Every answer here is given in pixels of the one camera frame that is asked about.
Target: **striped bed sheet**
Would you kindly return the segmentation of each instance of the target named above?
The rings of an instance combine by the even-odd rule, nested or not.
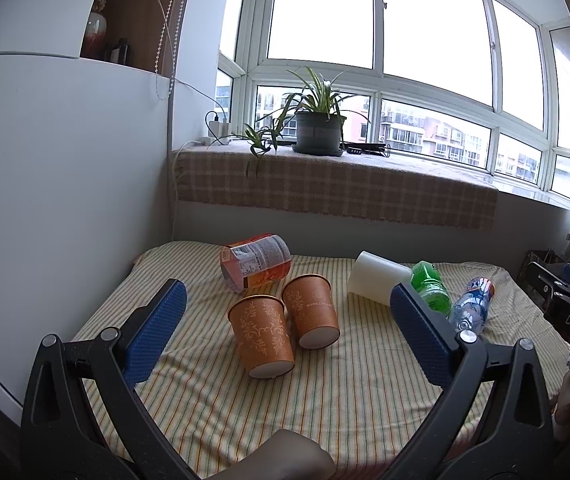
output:
[[[206,478],[242,460],[279,428],[287,428],[331,454],[336,479],[375,478],[411,438],[441,392],[427,382],[388,307],[347,293],[354,260],[293,256],[288,279],[312,272],[331,281],[341,336],[325,350],[297,348],[296,366],[289,374],[254,380],[242,368],[226,318],[226,310],[239,297],[223,281],[219,252],[219,246],[187,241],[147,251],[76,340],[120,326],[168,278],[182,280],[187,312],[151,377],[136,391],[191,468]],[[495,283],[484,336],[509,345],[519,337],[533,339],[549,396],[557,394],[569,347],[508,273],[480,263],[443,263],[438,269],[453,297],[476,276]],[[279,296],[283,284],[266,285],[257,293]],[[86,387],[109,446],[127,458],[95,384],[88,381]],[[489,384],[481,385],[455,448],[464,447],[471,437],[489,392]]]

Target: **spider plant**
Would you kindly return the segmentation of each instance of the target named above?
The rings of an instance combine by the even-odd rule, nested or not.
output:
[[[238,135],[239,139],[247,140],[250,144],[249,149],[256,157],[256,174],[258,174],[258,167],[260,166],[260,162],[262,158],[265,156],[267,152],[271,151],[271,148],[274,148],[274,153],[278,152],[278,138],[282,137],[283,127],[285,126],[285,121],[287,121],[287,110],[289,109],[289,105],[293,99],[293,96],[290,96],[287,101],[287,105],[280,110],[280,115],[276,118],[276,121],[273,122],[271,126],[263,126],[256,130],[253,126],[249,124],[244,124],[244,131],[242,134]],[[245,173],[249,175],[249,167],[251,165],[251,161],[247,163],[247,168],[245,169]]]
[[[289,95],[288,100],[286,101],[286,107],[290,110],[293,107],[294,113],[314,112],[318,114],[326,114],[328,120],[334,114],[340,118],[340,104],[345,99],[353,97],[351,95],[341,96],[339,92],[332,89],[332,85],[342,75],[342,72],[331,81],[328,81],[320,72],[316,73],[308,66],[305,67],[305,70],[307,70],[311,79],[309,82],[296,71],[287,70],[291,75],[295,76],[303,83],[303,89],[300,92],[295,92]],[[363,114],[355,111],[353,111],[353,113],[365,118],[369,123],[369,119]],[[340,123],[340,140],[343,141],[343,121],[339,120],[338,122]]]

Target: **plaid cloth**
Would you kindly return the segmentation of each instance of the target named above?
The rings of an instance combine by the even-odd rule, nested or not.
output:
[[[242,142],[182,150],[179,200],[490,230],[498,190],[452,166],[402,155],[309,156],[281,147],[256,159]]]
[[[93,338],[105,327],[121,326],[168,278],[182,280],[187,311],[151,377],[136,391],[190,467],[208,478],[286,428],[315,440],[332,456],[338,467],[334,480],[376,478],[441,393],[427,382],[389,307],[347,293],[354,260],[292,256],[286,280],[252,293],[280,296],[287,280],[310,272],[322,274],[332,284],[340,339],[323,350],[296,348],[296,365],[284,376],[252,379],[242,366],[226,316],[240,296],[225,285],[220,249],[200,242],[172,242],[147,251],[76,338]],[[520,337],[531,338],[549,396],[557,394],[567,370],[569,345],[507,271],[478,263],[437,265],[453,298],[475,276],[494,282],[496,294],[483,336],[508,345]],[[491,383],[481,385],[452,453],[469,443],[490,388]],[[107,443],[126,458],[95,383],[87,381],[87,389]]]

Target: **gray plant pot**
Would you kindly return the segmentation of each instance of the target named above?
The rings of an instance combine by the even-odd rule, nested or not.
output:
[[[293,150],[307,155],[341,156],[340,121],[345,117],[317,112],[297,112],[296,145]]]

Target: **green bottle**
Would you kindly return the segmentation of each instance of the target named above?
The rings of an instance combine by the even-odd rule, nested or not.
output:
[[[433,264],[422,261],[412,267],[412,287],[431,310],[449,316],[451,298]]]

